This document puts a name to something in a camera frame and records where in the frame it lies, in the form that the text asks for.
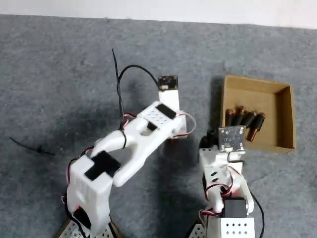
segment gray carpet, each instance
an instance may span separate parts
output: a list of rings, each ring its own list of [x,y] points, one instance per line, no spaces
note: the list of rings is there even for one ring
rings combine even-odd
[[[181,108],[193,135],[163,145],[122,188],[114,222],[128,238],[182,238],[206,205],[198,141],[219,119],[225,75],[294,87],[297,148],[247,151],[244,175],[265,211],[265,238],[317,234],[317,31],[108,19],[0,16],[0,237],[52,237],[66,219],[65,168],[119,123],[111,48],[120,69],[137,63],[155,76],[178,74]],[[158,99],[149,78],[122,81],[129,112]],[[9,137],[56,153],[39,155]],[[261,229],[258,209],[256,231]]]

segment open cardboard tray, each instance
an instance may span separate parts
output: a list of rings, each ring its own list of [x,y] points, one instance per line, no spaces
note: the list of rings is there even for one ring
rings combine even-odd
[[[293,89],[285,83],[227,76],[224,80],[220,126],[225,126],[225,111],[244,106],[248,111],[264,112],[266,119],[253,142],[245,147],[287,153],[295,149]]]

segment white wall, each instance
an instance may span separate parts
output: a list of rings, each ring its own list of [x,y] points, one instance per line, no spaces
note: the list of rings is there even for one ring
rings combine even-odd
[[[0,14],[247,23],[317,29],[316,0],[0,0]]]

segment cylindrical battery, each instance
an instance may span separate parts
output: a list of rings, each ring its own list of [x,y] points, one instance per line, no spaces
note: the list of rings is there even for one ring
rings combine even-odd
[[[226,126],[232,126],[234,112],[232,109],[226,110]]]
[[[257,113],[255,111],[252,112],[248,112],[248,114],[246,115],[246,117],[243,119],[242,124],[246,127],[246,129],[248,129],[251,126],[251,123],[254,121],[254,119],[256,118]]]
[[[246,112],[246,110],[245,110],[244,107],[240,107],[237,110],[236,116],[234,118],[233,125],[241,125],[242,119],[243,119],[243,116],[244,116],[245,112]]]
[[[257,132],[260,131],[265,118],[266,118],[265,113],[257,114],[257,117],[255,118],[254,123],[251,125],[251,130],[250,130],[249,136],[247,138],[248,141],[254,140]]]

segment robotic arm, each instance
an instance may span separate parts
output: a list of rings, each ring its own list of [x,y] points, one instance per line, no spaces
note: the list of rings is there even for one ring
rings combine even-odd
[[[219,150],[201,144],[199,159],[209,206],[199,211],[206,238],[254,238],[254,202],[242,175],[243,127],[221,127]]]
[[[90,156],[85,153],[70,167],[67,205],[73,216],[92,233],[100,233],[110,223],[112,185],[123,186],[151,153],[186,127],[184,123],[182,112],[156,101],[128,123],[124,131],[114,131],[98,140]],[[125,165],[121,165],[109,152],[125,147],[132,150],[132,156]]]

